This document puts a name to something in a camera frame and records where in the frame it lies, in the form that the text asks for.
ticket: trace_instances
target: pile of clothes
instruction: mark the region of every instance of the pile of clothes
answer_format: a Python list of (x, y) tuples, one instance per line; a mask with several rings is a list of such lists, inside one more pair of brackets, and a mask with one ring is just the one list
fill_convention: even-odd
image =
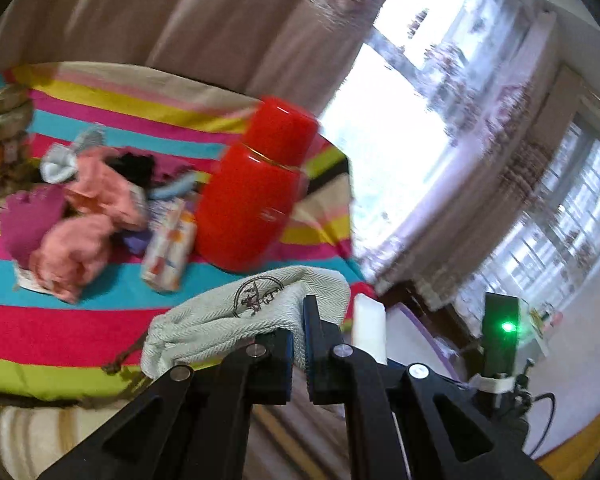
[(33, 281), (26, 288), (67, 303), (77, 303), (107, 265), (113, 235), (141, 256), (170, 201), (197, 186), (196, 171), (181, 159), (105, 146), (99, 128), (71, 146), (53, 145), (40, 173), (50, 184), (5, 200), (0, 234), (18, 282)]

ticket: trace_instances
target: gold jar lid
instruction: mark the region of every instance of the gold jar lid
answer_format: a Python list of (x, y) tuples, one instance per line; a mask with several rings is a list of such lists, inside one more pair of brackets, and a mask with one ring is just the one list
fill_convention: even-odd
[(0, 115), (0, 141), (25, 130), (33, 118), (33, 103), (27, 101), (15, 110)]
[(7, 85), (0, 88), (0, 114), (22, 106), (29, 100), (29, 89), (19, 84)]

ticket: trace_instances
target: embroidered logo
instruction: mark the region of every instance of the embroidered logo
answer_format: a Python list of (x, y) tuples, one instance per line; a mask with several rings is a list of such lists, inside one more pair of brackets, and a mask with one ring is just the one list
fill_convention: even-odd
[(238, 317), (238, 310), (244, 307), (245, 310), (253, 310), (252, 316), (262, 310), (263, 305), (273, 301), (274, 295), (280, 292), (285, 286), (282, 282), (273, 276), (257, 276), (244, 282), (234, 297), (234, 316)]

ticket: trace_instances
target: red bottle cap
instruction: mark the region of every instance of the red bottle cap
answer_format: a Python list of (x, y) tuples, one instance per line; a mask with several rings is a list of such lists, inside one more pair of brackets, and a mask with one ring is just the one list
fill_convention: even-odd
[(320, 123), (309, 112), (265, 97), (242, 138), (247, 146), (284, 166), (302, 166)]

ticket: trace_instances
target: white and orange package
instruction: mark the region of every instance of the white and orange package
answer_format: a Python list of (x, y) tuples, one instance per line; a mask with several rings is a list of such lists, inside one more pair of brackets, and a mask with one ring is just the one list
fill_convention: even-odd
[(195, 201), (174, 200), (142, 260), (142, 279), (158, 292), (174, 292), (196, 237)]

